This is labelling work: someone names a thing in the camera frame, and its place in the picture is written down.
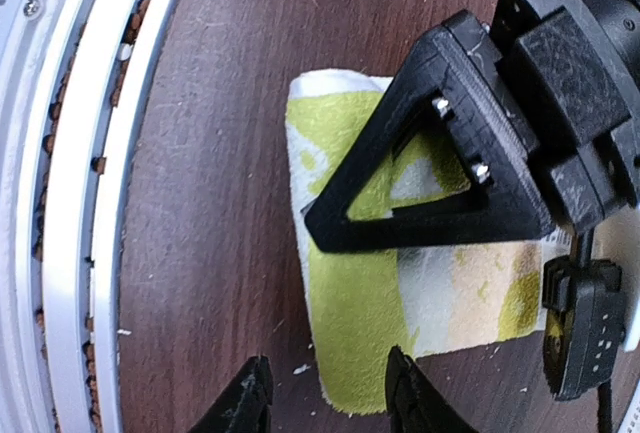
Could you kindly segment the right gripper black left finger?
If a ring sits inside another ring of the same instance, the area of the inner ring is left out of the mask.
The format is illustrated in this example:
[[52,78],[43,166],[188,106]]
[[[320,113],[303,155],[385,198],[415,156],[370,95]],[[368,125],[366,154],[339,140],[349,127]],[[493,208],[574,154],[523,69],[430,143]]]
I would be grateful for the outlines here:
[[190,433],[271,431],[273,377],[266,356],[250,357]]

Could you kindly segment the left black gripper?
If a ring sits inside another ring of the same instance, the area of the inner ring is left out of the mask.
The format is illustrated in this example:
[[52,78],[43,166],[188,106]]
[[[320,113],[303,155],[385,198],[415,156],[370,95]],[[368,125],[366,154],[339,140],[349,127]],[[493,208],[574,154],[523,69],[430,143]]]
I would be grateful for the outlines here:
[[550,211],[586,231],[638,205],[639,0],[498,0],[491,37],[539,142],[539,187],[499,52],[463,11],[424,33],[392,78],[302,77],[301,228],[314,247],[537,240]]

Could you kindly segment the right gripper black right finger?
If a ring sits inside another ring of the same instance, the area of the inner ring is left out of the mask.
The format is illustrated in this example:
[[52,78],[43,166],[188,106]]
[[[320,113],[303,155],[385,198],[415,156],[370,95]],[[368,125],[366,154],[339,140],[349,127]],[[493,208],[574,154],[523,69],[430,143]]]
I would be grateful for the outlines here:
[[391,432],[477,433],[399,346],[388,355],[385,398]]

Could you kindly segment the green patterned towel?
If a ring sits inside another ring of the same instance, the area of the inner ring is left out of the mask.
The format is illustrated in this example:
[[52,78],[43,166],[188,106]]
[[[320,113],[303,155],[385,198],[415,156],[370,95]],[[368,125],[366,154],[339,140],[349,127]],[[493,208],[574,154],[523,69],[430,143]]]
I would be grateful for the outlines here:
[[320,251],[303,210],[389,83],[345,69],[305,72],[291,82],[285,112],[292,215],[320,385],[324,399],[349,415],[385,410],[393,346],[420,358],[541,329],[542,266],[570,244],[558,230],[531,242]]

